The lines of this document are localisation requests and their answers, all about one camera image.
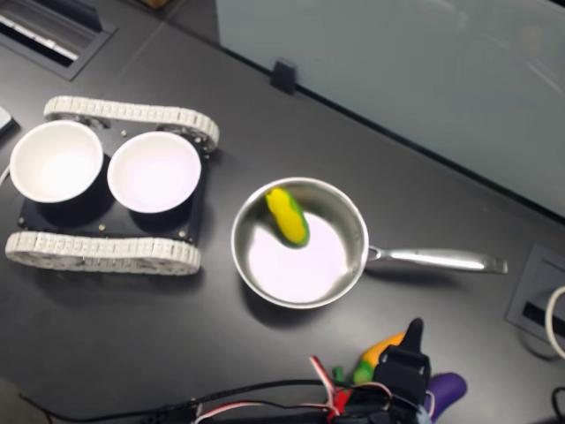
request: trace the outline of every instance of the desk surface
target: desk surface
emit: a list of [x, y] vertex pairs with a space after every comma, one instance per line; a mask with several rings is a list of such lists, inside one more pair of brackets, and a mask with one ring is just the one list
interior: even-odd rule
[[[552, 415], [549, 394], [563, 383], [563, 363], [528, 353], [504, 314], [533, 244], [565, 254], [562, 226], [309, 98], [274, 90], [264, 75], [139, 7], [100, 8], [119, 30], [73, 82], [0, 48], [0, 103], [22, 127], [1, 141], [0, 168], [54, 95], [207, 113], [222, 138], [200, 236], [203, 270], [192, 277], [56, 273], [2, 255], [0, 375], [59, 412], [113, 413], [314, 377], [313, 353], [328, 367], [352, 370], [366, 347], [421, 316], [434, 372], [456, 371], [470, 386], [444, 422], [532, 423]], [[376, 246], [496, 254], [510, 272], [365, 273], [329, 307], [271, 307], [237, 276], [230, 227], [257, 187], [290, 176], [344, 190]], [[2, 187], [0, 239], [17, 229], [21, 202], [11, 183]]]

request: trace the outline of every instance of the bowl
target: bowl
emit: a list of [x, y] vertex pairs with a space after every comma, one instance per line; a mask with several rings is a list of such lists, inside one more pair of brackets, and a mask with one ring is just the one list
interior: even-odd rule
[[109, 189], [134, 212], [156, 214], [188, 199], [202, 165], [194, 146], [170, 132], [145, 132], [127, 141], [112, 157]]
[[32, 201], [68, 201], [93, 184], [104, 162], [94, 131], [74, 121], [36, 126], [11, 152], [10, 174], [18, 191]]

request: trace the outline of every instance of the white wire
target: white wire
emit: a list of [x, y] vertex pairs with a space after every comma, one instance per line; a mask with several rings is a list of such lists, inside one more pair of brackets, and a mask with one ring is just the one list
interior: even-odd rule
[[332, 410], [336, 411], [336, 408], [334, 406], [334, 396], [335, 396], [334, 384], [329, 379], [328, 375], [326, 374], [326, 370], [321, 366], [318, 358], [316, 358], [315, 356], [311, 356], [309, 359], [310, 362], [312, 362], [314, 369], [316, 370], [316, 374], [318, 374], [318, 377], [320, 378], [322, 384], [324, 385], [324, 388], [326, 389], [326, 394], [328, 395], [328, 406]]
[[0, 187], [2, 186], [2, 184], [8, 178], [9, 175], [10, 175], [10, 165], [6, 166], [6, 169], [4, 170], [4, 172], [2, 172], [2, 175], [0, 175]]
[[200, 415], [193, 424], [199, 424], [202, 420], [205, 420], [206, 418], [210, 418], [213, 417], [214, 415], [218, 414], [218, 413], [225, 413], [226, 411], [229, 411], [231, 409], [236, 409], [236, 408], [240, 408], [242, 406], [261, 406], [264, 404], [260, 404], [259, 402], [237, 402], [235, 404], [227, 404], [224, 406], [218, 406], [217, 408], [213, 409], [212, 411], [209, 411], [207, 413], [203, 413], [202, 415]]
[[[222, 405], [222, 406], [218, 406], [217, 408], [212, 409], [211, 411], [208, 411], [207, 413], [203, 413], [203, 414], [198, 414], [197, 413], [197, 418], [196, 420], [193, 422], [193, 424], [199, 424], [201, 421], [206, 420], [208, 418], [211, 418], [215, 415], [217, 415], [218, 413], [225, 413], [227, 411], [230, 411], [232, 409], [236, 409], [236, 408], [240, 408], [242, 406], [275, 406], [269, 403], [263, 403], [263, 402], [234, 402], [232, 404], [226, 404], [226, 405]], [[320, 408], [320, 409], [331, 409], [328, 405], [320, 405], [320, 404], [298, 404], [298, 405], [294, 405], [295, 407], [306, 407], [306, 408]]]
[[430, 412], [428, 415], [432, 418], [433, 413], [435, 412], [435, 396], [430, 390], [426, 390], [426, 395], [430, 397]]
[[557, 337], [555, 337], [555, 333], [554, 333], [555, 305], [557, 304], [557, 300], [559, 300], [559, 297], [563, 294], [565, 294], [565, 285], [554, 291], [554, 294], [552, 294], [551, 298], [549, 298], [549, 302], [547, 302], [546, 333], [547, 333], [547, 339], [549, 340], [551, 346], [555, 349], [557, 354], [565, 360], [565, 351], [563, 351], [563, 348], [559, 346], [559, 343], [557, 342]]

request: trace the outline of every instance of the white track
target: white track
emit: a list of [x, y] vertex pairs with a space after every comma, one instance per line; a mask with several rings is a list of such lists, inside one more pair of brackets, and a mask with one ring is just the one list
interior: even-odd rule
[[[44, 116], [107, 127], [111, 120], [156, 124], [199, 138], [207, 152], [217, 148], [220, 136], [212, 119], [182, 108], [59, 96], [49, 100]], [[200, 268], [196, 247], [166, 238], [89, 238], [22, 231], [8, 238], [6, 256], [24, 265], [68, 271], [184, 276]]]

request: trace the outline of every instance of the frosted glass panel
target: frosted glass panel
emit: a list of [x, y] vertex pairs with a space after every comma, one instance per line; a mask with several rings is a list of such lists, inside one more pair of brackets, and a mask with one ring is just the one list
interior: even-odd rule
[[222, 45], [565, 216], [565, 9], [217, 0]]

